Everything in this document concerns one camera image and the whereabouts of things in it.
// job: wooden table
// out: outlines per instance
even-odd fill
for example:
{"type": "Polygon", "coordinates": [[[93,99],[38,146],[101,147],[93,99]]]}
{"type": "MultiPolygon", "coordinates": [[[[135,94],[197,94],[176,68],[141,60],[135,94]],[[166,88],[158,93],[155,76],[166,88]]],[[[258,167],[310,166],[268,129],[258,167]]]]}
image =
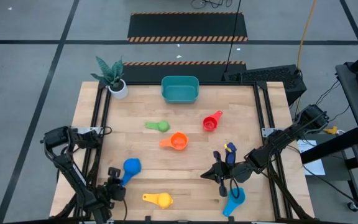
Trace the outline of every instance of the wooden table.
{"type": "MultiPolygon", "coordinates": [[[[76,106],[73,126],[89,126],[98,83],[84,82],[76,106]]],[[[268,93],[276,127],[291,125],[291,116],[282,83],[268,83],[268,93]]],[[[102,112],[99,112],[99,123],[102,112]]],[[[262,145],[255,98],[252,86],[200,86],[200,95],[194,104],[166,104],[161,97],[160,86],[129,86],[129,94],[123,100],[111,98],[107,126],[112,134],[104,137],[98,183],[108,178],[108,168],[122,169],[128,158],[138,157],[142,172],[126,186],[128,206],[127,220],[193,220],[224,221],[222,211],[227,198],[219,196],[218,184],[201,179],[215,163],[213,151],[218,150],[224,157],[223,144],[229,141],[237,147],[237,162],[253,148],[262,145]],[[217,110],[223,111],[219,127],[212,133],[203,131],[202,120],[217,110]],[[167,120],[171,129],[159,133],[145,129],[145,121],[167,120]],[[189,143],[184,151],[159,148],[158,142],[172,133],[181,131],[188,135],[189,143]],[[144,193],[168,192],[173,204],[165,210],[142,200],[144,193]]],[[[75,162],[82,167],[85,150],[75,154],[75,162]]],[[[313,216],[308,186],[300,155],[286,149],[282,152],[283,167],[287,186],[297,202],[313,216]]],[[[236,221],[272,221],[273,206],[269,181],[263,175],[252,174],[243,184],[246,202],[236,209],[232,216],[236,221]]],[[[279,201],[282,216],[281,193],[279,201]]],[[[64,178],[59,178],[50,214],[61,211],[74,194],[64,178]]],[[[112,218],[124,218],[124,205],[116,202],[112,218]]]]}

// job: concrete floor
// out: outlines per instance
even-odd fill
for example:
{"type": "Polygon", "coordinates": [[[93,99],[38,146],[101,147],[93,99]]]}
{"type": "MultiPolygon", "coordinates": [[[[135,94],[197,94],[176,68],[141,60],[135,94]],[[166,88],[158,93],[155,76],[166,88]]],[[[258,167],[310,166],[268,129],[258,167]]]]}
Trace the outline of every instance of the concrete floor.
{"type": "MultiPolygon", "coordinates": [[[[298,46],[286,40],[301,39],[312,2],[242,1],[241,11],[245,16],[250,42],[235,45],[232,59],[245,60],[248,68],[296,63],[298,46]],[[258,44],[255,40],[282,41],[258,44]]],[[[48,217],[56,185],[56,170],[46,160],[39,140],[44,132],[71,123],[80,83],[92,80],[89,74],[98,71],[95,55],[110,62],[120,56],[131,62],[227,59],[229,45],[63,46],[58,41],[61,38],[125,40],[132,12],[196,11],[191,8],[190,0],[80,0],[76,11],[73,11],[73,22],[67,27],[67,35],[62,35],[70,10],[77,3],[77,0],[0,0],[0,40],[40,40],[21,44],[0,41],[0,204],[19,153],[25,146],[24,139],[30,123],[33,121],[36,124],[33,126],[34,135],[30,132],[27,136],[28,155],[5,222],[48,217]],[[51,78],[38,117],[34,111],[37,103],[43,102],[39,99],[45,81],[51,78]]],[[[358,0],[346,0],[346,3],[358,27],[358,0]]],[[[206,6],[199,11],[235,11],[237,4],[238,0],[233,0],[230,8],[212,9],[206,6]]],[[[301,69],[308,91],[301,98],[300,108],[315,103],[335,82],[335,65],[358,58],[358,38],[340,0],[318,1],[306,40],[320,42],[303,48],[301,69]]],[[[333,90],[320,104],[331,117],[342,112],[347,105],[341,87],[333,90]]],[[[350,110],[332,124],[343,130],[356,126],[350,110]]],[[[350,193],[345,182],[334,184],[350,193]]],[[[345,198],[317,180],[308,179],[308,185],[316,217],[358,223],[358,212],[346,208],[345,198]]]]}

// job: red measuring cup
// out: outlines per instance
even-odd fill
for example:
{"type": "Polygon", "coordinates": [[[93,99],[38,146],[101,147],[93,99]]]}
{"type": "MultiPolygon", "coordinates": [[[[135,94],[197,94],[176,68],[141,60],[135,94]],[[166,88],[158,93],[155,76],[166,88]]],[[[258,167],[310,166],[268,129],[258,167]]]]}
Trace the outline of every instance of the red measuring cup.
{"type": "Polygon", "coordinates": [[[217,111],[215,114],[208,116],[203,121],[203,127],[205,131],[213,131],[219,124],[219,118],[222,116],[222,111],[217,111]]]}

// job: black desk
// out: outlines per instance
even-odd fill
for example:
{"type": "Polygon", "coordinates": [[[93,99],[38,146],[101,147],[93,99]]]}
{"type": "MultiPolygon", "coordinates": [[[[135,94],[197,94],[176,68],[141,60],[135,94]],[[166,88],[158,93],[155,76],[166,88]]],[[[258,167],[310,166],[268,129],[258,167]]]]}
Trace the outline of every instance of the black desk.
{"type": "MultiPolygon", "coordinates": [[[[358,83],[356,75],[348,69],[347,65],[336,66],[336,71],[358,125],[358,83]]],[[[356,157],[346,159],[346,167],[348,170],[358,168],[358,127],[303,152],[301,154],[302,163],[307,164],[350,147],[356,157]]],[[[353,189],[354,185],[355,183],[349,183],[354,199],[358,200],[358,192],[353,189]]]]}

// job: table leg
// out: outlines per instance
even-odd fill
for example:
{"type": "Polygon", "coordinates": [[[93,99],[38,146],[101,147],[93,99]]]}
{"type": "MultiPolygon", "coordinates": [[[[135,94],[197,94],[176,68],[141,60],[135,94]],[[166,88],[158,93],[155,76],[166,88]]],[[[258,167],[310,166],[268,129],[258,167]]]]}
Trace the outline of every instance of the table leg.
{"type": "Polygon", "coordinates": [[[358,127],[334,139],[319,144],[314,148],[307,150],[306,152],[302,152],[302,163],[307,164],[309,162],[313,162],[332,153],[347,149],[348,147],[351,147],[355,144],[358,144],[358,127]]]}

